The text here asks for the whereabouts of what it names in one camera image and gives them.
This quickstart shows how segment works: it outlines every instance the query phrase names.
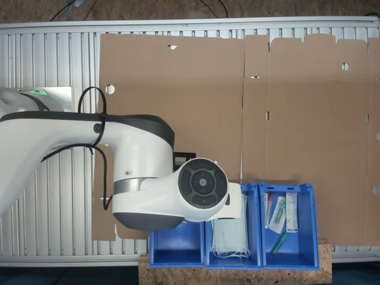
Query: blue storage bin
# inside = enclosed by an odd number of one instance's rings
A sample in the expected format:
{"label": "blue storage bin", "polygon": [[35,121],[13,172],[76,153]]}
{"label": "blue storage bin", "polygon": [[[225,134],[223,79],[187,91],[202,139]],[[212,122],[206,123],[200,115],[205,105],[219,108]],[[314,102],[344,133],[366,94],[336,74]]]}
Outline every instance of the blue storage bin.
{"label": "blue storage bin", "polygon": [[[272,256],[271,251],[280,238],[280,234],[265,228],[264,192],[273,192],[273,203],[269,221],[276,207],[278,196],[297,193],[298,232],[288,233],[287,239],[279,251]],[[303,185],[266,185],[259,184],[262,266],[265,269],[281,270],[319,270],[318,234],[316,231],[316,214],[314,192],[310,184]],[[286,221],[282,233],[286,232]]]}
{"label": "blue storage bin", "polygon": [[150,267],[203,267],[204,223],[150,232]]}
{"label": "blue storage bin", "polygon": [[242,192],[247,195],[246,221],[248,231],[248,245],[251,252],[249,258],[217,258],[213,254],[213,227],[211,222],[205,223],[206,240],[206,267],[208,269],[233,270],[260,270],[261,269],[261,241],[259,226],[259,203],[257,184],[241,186]]}

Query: black circular panel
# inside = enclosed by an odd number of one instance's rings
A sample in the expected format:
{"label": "black circular panel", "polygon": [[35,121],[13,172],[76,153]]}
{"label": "black circular panel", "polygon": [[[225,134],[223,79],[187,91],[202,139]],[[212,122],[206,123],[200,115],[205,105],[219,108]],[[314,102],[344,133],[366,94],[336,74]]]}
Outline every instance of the black circular panel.
{"label": "black circular panel", "polygon": [[206,171],[198,171],[193,175],[191,182],[192,187],[199,194],[208,194],[214,189],[215,186],[213,176]]}
{"label": "black circular panel", "polygon": [[227,194],[227,178],[213,162],[193,159],[181,169],[179,190],[192,206],[202,209],[217,205]]}

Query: brown cardboard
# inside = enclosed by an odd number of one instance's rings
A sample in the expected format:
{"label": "brown cardboard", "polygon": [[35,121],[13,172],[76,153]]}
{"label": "brown cardboard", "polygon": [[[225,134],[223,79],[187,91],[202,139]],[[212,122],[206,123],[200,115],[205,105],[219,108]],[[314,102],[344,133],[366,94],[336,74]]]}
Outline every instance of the brown cardboard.
{"label": "brown cardboard", "polygon": [[378,245],[380,238],[380,196],[373,194],[373,187],[380,186],[380,39],[369,39],[369,142],[368,182],[366,187],[365,244]]}
{"label": "brown cardboard", "polygon": [[246,39],[243,182],[311,183],[319,235],[378,245],[379,40],[371,56],[364,41],[326,34],[275,39],[269,52],[268,44],[269,36]]}
{"label": "brown cardboard", "polygon": [[[160,116],[176,134],[175,151],[217,160],[229,181],[239,182],[244,50],[236,39],[103,34],[100,87],[115,86],[106,95],[107,112]],[[107,153],[108,173],[112,157]],[[100,200],[102,176],[96,154],[93,239],[115,240],[115,219]],[[121,238],[136,238],[121,228]]]}

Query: face mask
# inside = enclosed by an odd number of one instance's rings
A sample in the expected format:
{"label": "face mask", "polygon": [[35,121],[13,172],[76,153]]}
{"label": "face mask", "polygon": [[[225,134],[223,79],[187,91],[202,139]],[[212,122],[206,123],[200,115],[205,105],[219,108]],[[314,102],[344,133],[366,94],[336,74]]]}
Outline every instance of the face mask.
{"label": "face mask", "polygon": [[242,215],[240,218],[213,220],[213,251],[219,258],[249,257],[246,226],[247,197],[242,194]]}

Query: black cable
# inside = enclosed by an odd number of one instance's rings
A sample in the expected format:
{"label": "black cable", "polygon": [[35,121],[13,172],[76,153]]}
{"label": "black cable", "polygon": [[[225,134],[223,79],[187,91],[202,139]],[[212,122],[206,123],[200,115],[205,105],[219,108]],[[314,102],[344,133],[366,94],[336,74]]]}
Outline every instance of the black cable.
{"label": "black cable", "polygon": [[211,8],[205,2],[203,2],[202,0],[199,0],[199,1],[201,1],[203,3],[203,5],[205,5],[211,11],[211,13],[214,14],[215,17],[219,18],[218,16],[215,15],[215,13],[213,12],[213,10],[211,10]]}
{"label": "black cable", "polygon": [[94,2],[94,4],[92,5],[91,9],[90,9],[89,12],[87,13],[87,15],[84,17],[83,21],[84,21],[85,19],[87,19],[88,15],[90,15],[90,13],[91,13],[92,9],[94,8],[96,2],[97,2],[97,0],[95,0],[95,2]]}
{"label": "black cable", "polygon": [[365,14],[365,16],[376,16],[380,19],[380,14],[376,13],[376,12],[367,13],[367,14]]}
{"label": "black cable", "polygon": [[54,17],[50,20],[50,22],[51,21],[53,21],[54,19],[55,19],[55,17],[57,17],[64,9],[66,9],[67,7],[69,7],[72,3],[74,3],[75,2],[75,0],[72,0],[69,4],[67,4],[66,6],[64,6],[62,9],[60,9],[58,12],[57,12],[57,14],[55,14],[54,15]]}
{"label": "black cable", "polygon": [[35,104],[37,104],[39,111],[50,111],[50,109],[44,103],[42,103],[42,101],[38,99],[37,97],[34,97],[29,94],[21,93],[21,92],[19,94],[24,95],[25,97],[28,97],[30,100],[34,101]]}
{"label": "black cable", "polygon": [[218,0],[218,1],[219,1],[219,3],[221,3],[221,4],[222,4],[222,6],[223,6],[224,10],[226,11],[226,15],[227,15],[227,18],[228,18],[228,11],[227,11],[227,8],[226,8],[226,6],[224,6],[224,4],[223,4],[223,2],[221,2],[221,0]]}
{"label": "black cable", "polygon": [[82,92],[82,95],[81,97],[79,98],[79,103],[78,103],[78,113],[81,112],[81,108],[82,108],[82,102],[83,102],[83,98],[84,96],[86,95],[86,93],[92,89],[92,88],[95,88],[99,91],[101,97],[102,97],[102,100],[103,100],[103,111],[102,113],[100,114],[100,116],[102,117],[102,127],[100,129],[100,132],[99,132],[99,136],[97,137],[96,141],[93,143],[93,144],[70,144],[70,145],[66,145],[64,147],[61,147],[60,149],[58,150],[55,150],[53,151],[52,153],[49,153],[47,156],[45,156],[41,162],[45,161],[46,159],[49,159],[50,157],[56,155],[57,153],[60,153],[61,151],[64,151],[64,150],[67,150],[69,148],[72,148],[72,147],[87,147],[90,149],[91,151],[91,154],[93,154],[92,152],[92,148],[95,148],[103,157],[103,162],[104,162],[104,172],[103,172],[103,208],[104,210],[107,210],[108,209],[108,206],[109,206],[109,203],[111,202],[112,200],[112,197],[113,197],[113,194],[109,197],[109,200],[108,202],[106,202],[106,197],[107,197],[107,158],[106,158],[106,155],[105,153],[100,149],[98,148],[96,145],[99,143],[99,141],[102,139],[102,136],[103,136],[103,133],[104,133],[104,130],[105,130],[105,127],[106,127],[106,116],[107,116],[107,101],[106,101],[106,97],[105,97],[105,94],[102,92],[101,89],[97,88],[97,87],[89,87],[89,88],[86,88],[83,92]]}
{"label": "black cable", "polygon": [[111,202],[112,200],[112,197],[113,197],[113,194],[109,197],[109,200],[108,202],[106,202],[106,197],[107,197],[107,158],[106,158],[106,155],[105,153],[100,149],[98,148],[97,146],[94,146],[92,144],[70,144],[70,145],[66,145],[65,147],[62,147],[56,151],[53,151],[52,153],[49,153],[47,156],[45,156],[41,162],[45,161],[46,159],[49,159],[51,158],[52,156],[56,155],[57,153],[60,153],[61,151],[64,151],[64,150],[68,150],[69,148],[72,148],[72,147],[88,147],[88,148],[95,148],[103,157],[103,161],[104,161],[104,171],[103,171],[103,208],[104,210],[107,210],[108,209],[108,206],[109,206],[109,203]]}

